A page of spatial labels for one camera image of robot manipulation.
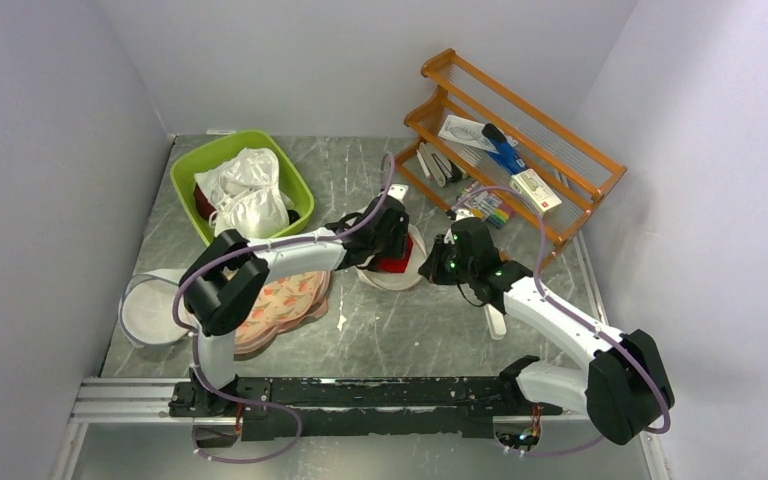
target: purple cable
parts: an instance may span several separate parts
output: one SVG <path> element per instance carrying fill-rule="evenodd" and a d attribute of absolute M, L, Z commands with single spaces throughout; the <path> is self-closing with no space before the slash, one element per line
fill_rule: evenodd
<path fill-rule="evenodd" d="M 354 232 L 360 230 L 363 228 L 367 223 L 369 223 L 373 217 L 378 213 L 379 210 L 381 210 L 381 207 L 384 205 L 384 202 L 387 198 L 387 192 L 390 189 L 390 186 L 393 184 L 393 177 L 396 173 L 396 159 L 393 158 L 393 154 L 390 152 L 386 152 L 384 156 L 381 159 L 381 169 L 383 171 L 384 163 L 389 160 L 390 161 L 390 171 L 387 175 L 387 180 L 385 181 L 385 184 L 382 186 L 381 195 L 378 198 L 378 202 L 375 204 L 375 207 L 372 208 L 372 211 L 369 212 L 369 215 L 366 215 L 365 217 L 361 218 L 360 220 L 356 221 L 350 228 L 347 230 L 337 233 L 336 235 L 330 236 L 330 237 L 321 237 L 317 239 L 313 236 L 308 237 L 294 237 L 294 238 L 287 238 L 285 240 L 278 240 L 276 242 L 273 242 L 270 245 L 268 244 L 262 244 L 262 245 L 255 245 L 252 247 L 246 247 L 240 250 L 236 250 L 234 252 L 222 255 L 221 257 L 208 262 L 203 267 L 199 268 L 195 272 L 193 272 L 192 275 L 187 277 L 186 280 L 184 280 L 181 283 L 180 288 L 178 288 L 178 291 L 175 292 L 175 298 L 172 300 L 172 319 L 175 321 L 175 324 L 177 324 L 179 327 L 182 327 L 190 332 L 193 332 L 195 334 L 198 334 L 198 329 L 196 329 L 193 326 L 187 325 L 186 323 L 182 322 L 180 317 L 178 316 L 178 305 L 181 303 L 181 299 L 183 298 L 184 292 L 187 291 L 188 288 L 190 288 L 190 285 L 193 284 L 193 282 L 196 280 L 196 278 L 201 277 L 208 271 L 212 270 L 213 268 L 227 262 L 228 260 L 231 260 L 233 258 L 239 257 L 241 255 L 245 255 L 250 252 L 259 252 L 262 250 L 266 250 L 268 248 L 275 248 L 275 247 L 283 247 L 287 245 L 296 245 L 299 243 L 306 243 L 306 242 L 333 242 L 337 241 L 343 237 L 346 237 L 348 235 L 353 234 Z M 279 455 L 282 455 L 286 453 L 288 450 L 293 448 L 293 446 L 296 444 L 296 442 L 299 441 L 299 439 L 302 436 L 302 419 L 299 416 L 298 413 L 296 413 L 295 410 L 292 408 L 289 408 L 285 405 L 281 405 L 274 402 L 264 402 L 259 400 L 247 400 L 240 397 L 235 397 L 233 395 L 228 395 L 225 392 L 220 391 L 218 388 L 214 387 L 208 380 L 207 377 L 204 375 L 204 372 L 201 369 L 201 364 L 199 363 L 199 353 L 198 353 L 198 339 L 196 339 L 193 342 L 193 373 L 195 373 L 196 378 L 198 379 L 199 383 L 204 386 L 205 389 L 207 389 L 209 392 L 213 393 L 214 395 L 217 395 L 220 398 L 223 398 L 225 400 L 228 400 L 229 402 L 234 403 L 242 403 L 246 405 L 253 405 L 256 407 L 267 407 L 267 408 L 276 408 L 278 410 L 283 410 L 290 415 L 293 416 L 293 418 L 296 420 L 296 434 L 293 437 L 292 440 L 290 440 L 287 445 L 282 447 L 281 449 L 270 453 L 269 455 L 264 455 L 262 457 L 258 458 L 252 458 L 252 459 L 234 459 L 234 458 L 223 458 L 223 457 L 215 457 L 212 455 L 209 455 L 202 449 L 198 447 L 198 444 L 196 442 L 196 434 L 195 429 L 193 429 L 192 432 L 192 440 L 193 440 L 193 448 L 194 453 L 201 456 L 202 458 L 206 458 L 211 461 L 220 462 L 220 463 L 232 463 L 232 464 L 251 464 L 251 463 L 259 463 L 264 462 L 266 460 L 273 459 Z"/>
<path fill-rule="evenodd" d="M 460 198 L 457 203 L 452 207 L 452 210 L 455 210 L 456 208 L 463 205 L 464 202 L 466 202 L 469 198 L 478 195 L 482 192 L 488 192 L 488 191 L 503 191 L 508 192 L 512 195 L 514 195 L 516 198 L 518 198 L 526 207 L 531 208 L 528 199 L 523 196 L 521 193 L 517 192 L 516 190 L 510 188 L 510 187 L 502 187 L 502 186 L 489 186 L 489 187 L 481 187 L 477 190 L 474 190 L 472 192 L 469 192 L 468 195 L 465 195 L 464 197 Z M 655 395 L 655 400 L 658 402 L 658 407 L 661 409 L 661 415 L 664 417 L 664 424 L 657 428 L 647 427 L 644 430 L 646 432 L 650 433 L 656 433 L 656 434 L 662 434 L 667 433 L 670 429 L 670 426 L 672 424 L 670 420 L 670 410 L 667 406 L 667 401 L 664 399 L 663 394 L 660 390 L 658 390 L 658 386 L 655 385 L 655 381 L 652 380 L 652 377 L 649 375 L 649 373 L 646 372 L 646 369 L 643 368 L 642 365 L 640 365 L 640 362 L 635 359 L 631 353 L 629 353 L 628 350 L 625 349 L 622 345 L 619 344 L 616 340 L 602 332 L 601 330 L 597 332 L 596 328 L 591 325 L 589 322 L 578 316 L 575 312 L 570 310 L 569 308 L 565 307 L 563 304 L 555 300 L 553 297 L 546 294 L 546 291 L 543 289 L 543 285 L 540 282 L 540 263 L 543 260 L 543 253 L 546 249 L 546 225 L 543 223 L 543 216 L 540 214 L 535 213 L 535 216 L 537 217 L 537 224 L 540 227 L 540 249 L 537 252 L 537 261 L 535 262 L 534 266 L 534 285 L 537 288 L 537 291 L 540 293 L 540 296 L 543 297 L 544 300 L 546 300 L 550 305 L 560 310 L 562 313 L 564 313 L 566 316 L 570 317 L 571 319 L 575 320 L 579 324 L 581 324 L 584 328 L 590 330 L 593 333 L 596 333 L 599 338 L 602 340 L 605 340 L 608 344 L 611 345 L 614 349 L 616 349 L 620 355 L 623 356 L 623 358 L 628 361 L 628 363 L 637 371 L 638 374 L 640 374 L 641 378 L 643 378 L 643 381 L 646 383 L 646 386 L 649 387 L 649 390 L 652 391 L 652 393 Z M 580 452 L 586 448 L 590 448 L 593 445 L 596 445 L 598 443 L 598 439 L 587 443 L 585 445 L 582 445 L 581 447 L 572 448 L 569 450 L 562 450 L 559 452 L 528 452 L 529 454 L 534 453 L 542 453 L 542 455 L 532 455 L 532 456 L 541 456 L 541 457 L 553 457 L 553 456 L 561 456 L 561 455 L 567 455 L 569 453 L 576 453 Z"/>

